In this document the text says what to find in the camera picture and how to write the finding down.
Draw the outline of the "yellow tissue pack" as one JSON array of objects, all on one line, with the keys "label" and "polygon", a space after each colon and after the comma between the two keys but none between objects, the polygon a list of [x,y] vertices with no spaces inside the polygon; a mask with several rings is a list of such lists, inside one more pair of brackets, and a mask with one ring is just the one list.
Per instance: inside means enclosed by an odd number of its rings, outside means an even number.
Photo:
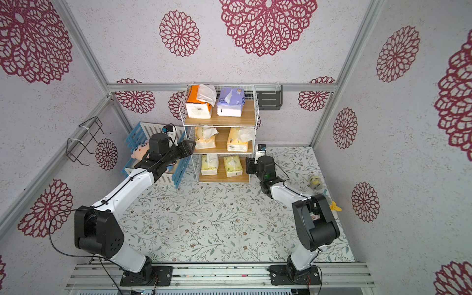
[{"label": "yellow tissue pack", "polygon": [[230,152],[248,152],[250,142],[254,139],[253,128],[231,127],[227,139],[227,150]]},{"label": "yellow tissue pack", "polygon": [[215,148],[217,134],[218,130],[214,127],[195,127],[196,150]]}]

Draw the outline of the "orange tissue pack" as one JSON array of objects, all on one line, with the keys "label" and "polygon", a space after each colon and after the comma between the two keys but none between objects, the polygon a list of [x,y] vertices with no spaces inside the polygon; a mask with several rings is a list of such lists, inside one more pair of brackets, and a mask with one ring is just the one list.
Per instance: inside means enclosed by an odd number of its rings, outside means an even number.
[{"label": "orange tissue pack", "polygon": [[210,119],[216,104],[217,91],[210,84],[190,86],[185,107],[188,117],[192,119]]}]

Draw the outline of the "purple tissue pack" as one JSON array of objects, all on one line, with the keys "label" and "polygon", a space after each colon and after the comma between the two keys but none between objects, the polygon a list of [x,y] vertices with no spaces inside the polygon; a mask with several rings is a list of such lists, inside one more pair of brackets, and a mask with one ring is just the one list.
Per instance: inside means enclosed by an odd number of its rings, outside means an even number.
[{"label": "purple tissue pack", "polygon": [[223,87],[216,103],[216,114],[240,118],[245,105],[245,91],[242,88]]}]

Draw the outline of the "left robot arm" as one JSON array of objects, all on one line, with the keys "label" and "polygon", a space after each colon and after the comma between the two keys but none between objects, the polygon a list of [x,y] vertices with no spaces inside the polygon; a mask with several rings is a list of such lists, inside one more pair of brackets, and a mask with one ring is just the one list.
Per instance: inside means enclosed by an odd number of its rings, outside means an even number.
[{"label": "left robot arm", "polygon": [[125,242],[119,221],[129,206],[167,171],[168,166],[190,157],[196,143],[175,143],[165,133],[151,136],[141,151],[133,172],[118,187],[92,206],[81,206],[74,214],[76,248],[117,264],[126,272],[149,279],[151,259]]}]

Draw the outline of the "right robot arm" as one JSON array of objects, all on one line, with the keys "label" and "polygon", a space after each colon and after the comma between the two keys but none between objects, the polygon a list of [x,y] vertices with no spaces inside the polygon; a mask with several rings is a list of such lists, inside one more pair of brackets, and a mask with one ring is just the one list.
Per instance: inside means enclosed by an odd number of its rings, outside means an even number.
[{"label": "right robot arm", "polygon": [[322,247],[332,244],[340,236],[326,195],[304,195],[289,187],[277,176],[275,161],[270,156],[249,158],[245,162],[247,174],[257,176],[265,195],[292,208],[299,244],[288,258],[285,274],[291,280],[307,275]]}]

